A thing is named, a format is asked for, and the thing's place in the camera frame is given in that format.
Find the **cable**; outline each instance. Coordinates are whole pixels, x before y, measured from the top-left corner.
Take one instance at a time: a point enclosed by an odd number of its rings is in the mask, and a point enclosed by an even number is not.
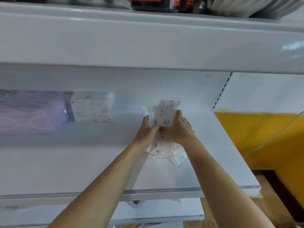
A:
[[[300,116],[300,115],[303,114],[303,113],[304,113],[304,111],[302,111],[301,113],[297,114],[290,122],[288,122],[288,124],[287,124],[281,131],[279,131],[279,132],[277,132],[277,133],[271,135],[270,137],[268,137],[265,141],[262,142],[262,144],[261,144],[257,149],[254,149],[253,151],[250,151],[249,153],[245,154],[245,155],[243,156],[243,158],[245,158],[245,157],[247,157],[248,155],[252,154],[253,152],[256,152],[257,150],[261,149],[269,140],[271,140],[271,139],[274,138],[275,136],[277,136],[277,135],[283,133],[284,130],[286,130],[287,127],[290,126],[290,124],[291,124],[295,119],[297,119],[298,116]]]

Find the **yellow panel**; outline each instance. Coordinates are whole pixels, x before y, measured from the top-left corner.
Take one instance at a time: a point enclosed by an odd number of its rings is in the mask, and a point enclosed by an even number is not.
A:
[[[304,207],[304,151],[302,153],[299,157],[278,167],[276,173]]]
[[[227,134],[244,155],[258,148],[269,136],[282,130],[295,115],[215,112]],[[247,156],[251,169],[275,169],[292,160],[304,147],[304,116],[298,117],[282,134]]]

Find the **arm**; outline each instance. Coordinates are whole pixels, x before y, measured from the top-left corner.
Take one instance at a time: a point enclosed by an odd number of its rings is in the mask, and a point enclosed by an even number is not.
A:
[[[270,220],[196,138],[191,124],[176,112],[173,126],[161,132],[181,144],[220,228],[274,228]]]
[[[158,130],[159,126],[149,128],[148,117],[144,117],[132,143],[55,218],[48,228],[107,227],[133,167],[152,143]]]

